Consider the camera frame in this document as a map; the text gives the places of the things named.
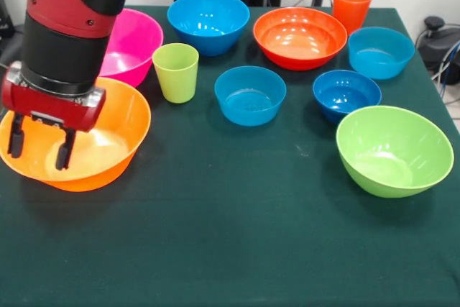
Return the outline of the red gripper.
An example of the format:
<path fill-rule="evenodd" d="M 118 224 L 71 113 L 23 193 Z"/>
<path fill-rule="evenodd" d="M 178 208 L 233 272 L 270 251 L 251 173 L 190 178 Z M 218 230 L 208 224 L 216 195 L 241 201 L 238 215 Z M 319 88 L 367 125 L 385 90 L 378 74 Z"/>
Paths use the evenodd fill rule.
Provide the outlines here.
<path fill-rule="evenodd" d="M 22 154 L 24 116 L 37 117 L 65 127 L 65 141 L 59 147 L 55 167 L 68 169 L 75 143 L 76 130 L 88 132 L 94 128 L 105 103 L 105 90 L 95 87 L 89 94 L 66 98 L 16 85 L 10 81 L 2 84 L 1 97 L 6 108 L 16 112 L 11 121 L 8 153 L 13 158 Z"/>

